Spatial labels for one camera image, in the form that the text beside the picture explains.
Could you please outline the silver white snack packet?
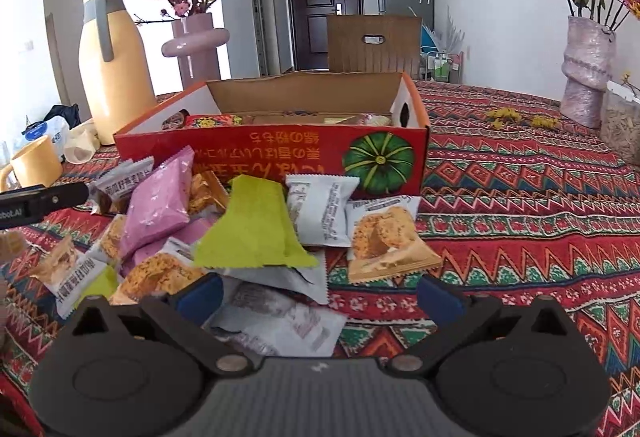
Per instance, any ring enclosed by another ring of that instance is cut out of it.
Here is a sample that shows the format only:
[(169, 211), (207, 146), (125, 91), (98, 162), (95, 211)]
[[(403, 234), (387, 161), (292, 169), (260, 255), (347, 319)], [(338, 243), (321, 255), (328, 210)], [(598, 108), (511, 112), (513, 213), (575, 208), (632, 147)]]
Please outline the silver white snack packet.
[(93, 215), (126, 214), (134, 189), (148, 177), (154, 167), (154, 157), (125, 160), (88, 184)]

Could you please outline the orange biscuit snack packet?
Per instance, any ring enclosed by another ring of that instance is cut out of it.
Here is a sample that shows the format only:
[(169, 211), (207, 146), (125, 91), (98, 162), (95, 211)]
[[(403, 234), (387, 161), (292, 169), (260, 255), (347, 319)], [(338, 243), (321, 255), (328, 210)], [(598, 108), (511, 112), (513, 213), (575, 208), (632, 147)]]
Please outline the orange biscuit snack packet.
[(204, 275), (202, 268), (193, 266), (191, 246), (169, 238), (159, 252), (134, 266), (108, 302), (114, 306), (134, 305), (152, 293), (174, 295)]

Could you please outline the yellow ceramic mug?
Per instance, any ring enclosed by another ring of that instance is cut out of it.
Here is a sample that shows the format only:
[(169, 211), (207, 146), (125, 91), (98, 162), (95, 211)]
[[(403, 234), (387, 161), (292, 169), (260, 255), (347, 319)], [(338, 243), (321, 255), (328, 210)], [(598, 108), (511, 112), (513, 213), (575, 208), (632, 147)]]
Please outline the yellow ceramic mug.
[(1, 191), (10, 189), (9, 175), (13, 172), (21, 188), (45, 186), (49, 188), (61, 177), (63, 167), (48, 137), (26, 144), (18, 150), (10, 163), (1, 169)]

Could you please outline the pink snack packet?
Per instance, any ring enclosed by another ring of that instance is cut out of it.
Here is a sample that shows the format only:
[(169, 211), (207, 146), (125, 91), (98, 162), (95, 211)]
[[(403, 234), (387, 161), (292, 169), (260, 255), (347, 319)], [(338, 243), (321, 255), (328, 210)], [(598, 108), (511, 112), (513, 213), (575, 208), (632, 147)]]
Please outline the pink snack packet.
[(189, 223), (193, 159), (194, 151), (187, 145), (134, 189), (119, 243), (123, 261)]
[(182, 244), (192, 245), (197, 242), (199, 239), (203, 238), (206, 231), (216, 223), (219, 218), (218, 214), (207, 214), (203, 217), (198, 217), (194, 220), (191, 220), (186, 227), (181, 228), (180, 230), (171, 233), (171, 235), (166, 235), (166, 237), (160, 238), (159, 240), (152, 242), (150, 244), (146, 244), (145, 246), (140, 247), (140, 249), (136, 249), (132, 256), (122, 264), (122, 269), (120, 269), (120, 275), (125, 278), (128, 273), (134, 269), (138, 264), (142, 263), (146, 258), (149, 258), (156, 253), (158, 253), (166, 244), (169, 238), (174, 238), (180, 241)]

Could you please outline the blue white tissue pack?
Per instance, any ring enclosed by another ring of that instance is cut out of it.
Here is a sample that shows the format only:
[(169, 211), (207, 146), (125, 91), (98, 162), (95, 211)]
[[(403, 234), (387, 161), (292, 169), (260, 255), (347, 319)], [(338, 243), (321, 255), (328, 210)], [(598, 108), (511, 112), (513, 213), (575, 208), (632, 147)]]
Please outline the blue white tissue pack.
[(62, 116), (53, 116), (43, 122), (33, 123), (29, 125), (21, 134), (20, 140), (14, 143), (14, 149), (24, 148), (26, 144), (34, 142), (43, 137), (48, 137), (53, 146), (58, 159), (64, 160), (64, 145), (68, 134), (70, 133), (70, 125)]

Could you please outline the crumpled beige paper cup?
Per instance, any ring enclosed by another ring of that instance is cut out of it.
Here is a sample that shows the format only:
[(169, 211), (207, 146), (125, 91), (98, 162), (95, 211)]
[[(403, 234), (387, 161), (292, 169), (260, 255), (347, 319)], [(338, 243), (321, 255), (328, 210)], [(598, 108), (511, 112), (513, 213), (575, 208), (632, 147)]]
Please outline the crumpled beige paper cup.
[(82, 165), (93, 158), (101, 143), (92, 119), (70, 130), (64, 143), (63, 155), (68, 163)]

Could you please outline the biscuit picture snack packet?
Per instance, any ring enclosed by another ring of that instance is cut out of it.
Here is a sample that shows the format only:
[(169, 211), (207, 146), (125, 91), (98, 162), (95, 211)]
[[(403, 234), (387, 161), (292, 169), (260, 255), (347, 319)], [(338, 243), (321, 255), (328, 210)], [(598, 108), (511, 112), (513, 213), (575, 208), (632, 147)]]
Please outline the biscuit picture snack packet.
[(392, 279), (442, 265), (442, 257), (416, 229), (420, 203), (420, 197), (411, 195), (347, 203), (350, 283)]

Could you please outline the green snack packet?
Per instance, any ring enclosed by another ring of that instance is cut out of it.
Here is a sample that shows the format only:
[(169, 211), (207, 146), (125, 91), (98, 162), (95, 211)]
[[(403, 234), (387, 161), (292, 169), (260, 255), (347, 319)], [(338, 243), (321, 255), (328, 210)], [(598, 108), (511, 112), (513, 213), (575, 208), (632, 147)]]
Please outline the green snack packet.
[(193, 249), (193, 264), (207, 269), (318, 265), (299, 243), (280, 183), (241, 175), (231, 181), (229, 204)]

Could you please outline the yellow thermos jug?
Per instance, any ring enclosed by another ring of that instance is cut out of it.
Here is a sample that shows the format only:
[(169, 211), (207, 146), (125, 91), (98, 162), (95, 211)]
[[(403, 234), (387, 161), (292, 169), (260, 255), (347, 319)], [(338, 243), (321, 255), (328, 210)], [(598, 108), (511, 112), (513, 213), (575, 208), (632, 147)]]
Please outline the yellow thermos jug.
[(78, 63), (91, 118), (103, 145), (156, 105), (137, 25), (123, 0), (82, 0)]

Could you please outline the white grey snack packet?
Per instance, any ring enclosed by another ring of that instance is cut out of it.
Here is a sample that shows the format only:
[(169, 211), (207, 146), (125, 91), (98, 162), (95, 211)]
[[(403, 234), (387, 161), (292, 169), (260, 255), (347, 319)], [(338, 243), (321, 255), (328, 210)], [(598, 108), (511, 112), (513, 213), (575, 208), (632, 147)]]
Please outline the white grey snack packet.
[(288, 215), (303, 246), (349, 247), (346, 204), (360, 183), (358, 177), (292, 174), (288, 187)]

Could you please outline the red snack packet in box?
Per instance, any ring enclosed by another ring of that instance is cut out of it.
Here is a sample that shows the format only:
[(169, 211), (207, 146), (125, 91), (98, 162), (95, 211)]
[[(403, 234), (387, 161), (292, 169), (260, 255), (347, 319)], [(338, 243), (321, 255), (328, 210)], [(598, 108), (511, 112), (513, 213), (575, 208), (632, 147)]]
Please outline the red snack packet in box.
[(240, 126), (243, 117), (233, 114), (189, 115), (184, 121), (184, 128), (206, 129)]

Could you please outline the fallen yellow flowers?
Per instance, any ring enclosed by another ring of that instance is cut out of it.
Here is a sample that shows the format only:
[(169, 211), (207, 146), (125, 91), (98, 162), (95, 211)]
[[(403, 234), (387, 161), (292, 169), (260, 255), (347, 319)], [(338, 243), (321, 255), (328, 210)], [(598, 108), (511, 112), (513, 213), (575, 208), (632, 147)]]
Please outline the fallen yellow flowers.
[(485, 113), (489, 126), (495, 130), (503, 130), (509, 126), (528, 126), (545, 130), (558, 130), (559, 119), (538, 114), (523, 114), (515, 108), (494, 108)]

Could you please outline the red cardboard snack box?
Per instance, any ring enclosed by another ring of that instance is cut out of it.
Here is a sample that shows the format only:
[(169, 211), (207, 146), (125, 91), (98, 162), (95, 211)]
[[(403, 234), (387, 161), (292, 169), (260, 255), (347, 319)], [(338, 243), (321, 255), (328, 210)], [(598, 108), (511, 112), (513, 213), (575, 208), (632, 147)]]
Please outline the red cardboard snack box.
[[(189, 115), (243, 124), (184, 128)], [(189, 145), (194, 166), (223, 182), (239, 175), (355, 176), (360, 197), (419, 194), (431, 125), (405, 73), (294, 72), (198, 82), (122, 128), (121, 158), (168, 160)]]

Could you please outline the clear container of seeds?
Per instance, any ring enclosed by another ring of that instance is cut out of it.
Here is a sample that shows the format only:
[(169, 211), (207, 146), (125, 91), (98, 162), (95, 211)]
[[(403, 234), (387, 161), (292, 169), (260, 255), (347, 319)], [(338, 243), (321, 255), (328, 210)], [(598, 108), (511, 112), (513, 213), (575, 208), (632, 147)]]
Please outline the clear container of seeds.
[(639, 91), (608, 82), (601, 110), (600, 137), (622, 160), (639, 165), (640, 118)]

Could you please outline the textured pink vase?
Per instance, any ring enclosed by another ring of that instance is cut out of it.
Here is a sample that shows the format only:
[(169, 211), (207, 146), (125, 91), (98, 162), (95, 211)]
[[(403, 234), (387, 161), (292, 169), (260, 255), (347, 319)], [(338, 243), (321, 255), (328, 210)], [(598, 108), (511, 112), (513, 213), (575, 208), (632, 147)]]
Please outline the textured pink vase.
[(616, 33), (596, 21), (570, 16), (562, 73), (566, 86), (560, 112), (590, 129), (601, 124), (601, 106), (612, 77)]

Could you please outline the wooden chair back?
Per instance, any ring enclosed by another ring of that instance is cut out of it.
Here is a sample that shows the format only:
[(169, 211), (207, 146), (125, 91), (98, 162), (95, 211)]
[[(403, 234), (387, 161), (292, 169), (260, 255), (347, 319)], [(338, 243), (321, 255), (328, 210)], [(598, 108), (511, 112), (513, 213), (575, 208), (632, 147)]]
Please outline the wooden chair back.
[(330, 15), (328, 65), (334, 73), (420, 73), (421, 19), (405, 15)]

